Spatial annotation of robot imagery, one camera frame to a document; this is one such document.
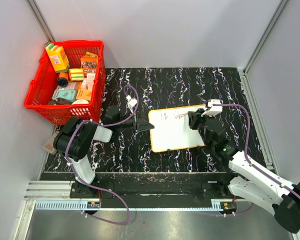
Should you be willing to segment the white board with orange frame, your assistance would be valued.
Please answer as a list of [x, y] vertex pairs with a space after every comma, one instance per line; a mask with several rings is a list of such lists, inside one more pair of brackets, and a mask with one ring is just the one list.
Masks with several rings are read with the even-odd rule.
[[150, 130], [151, 149], [154, 153], [203, 147], [197, 130], [189, 127], [188, 112], [204, 108], [204, 104], [151, 110], [148, 120], [154, 128]]

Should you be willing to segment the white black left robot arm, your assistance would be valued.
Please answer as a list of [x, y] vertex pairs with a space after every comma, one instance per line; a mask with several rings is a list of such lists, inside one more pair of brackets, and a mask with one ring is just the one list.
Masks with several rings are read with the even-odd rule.
[[92, 121], [84, 121], [73, 116], [53, 141], [54, 149], [67, 157], [66, 161], [70, 164], [76, 181], [82, 184], [81, 192], [88, 198], [96, 196], [99, 190], [98, 185], [93, 182], [97, 177], [88, 159], [91, 143], [93, 141], [108, 143], [114, 132], [120, 129], [131, 128], [135, 132], [143, 132], [155, 128], [137, 112], [133, 115], [123, 115], [117, 106], [106, 109], [104, 122], [110, 126], [100, 126]]

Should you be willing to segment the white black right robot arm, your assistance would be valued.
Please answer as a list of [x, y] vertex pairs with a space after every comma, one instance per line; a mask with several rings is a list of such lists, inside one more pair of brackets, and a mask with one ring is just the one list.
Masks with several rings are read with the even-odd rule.
[[300, 182], [295, 184], [276, 175], [227, 137], [221, 122], [199, 108], [189, 111], [188, 126], [198, 131], [205, 147], [228, 169], [217, 192], [223, 198], [231, 195], [246, 199], [274, 216], [276, 222], [292, 234], [300, 231]]

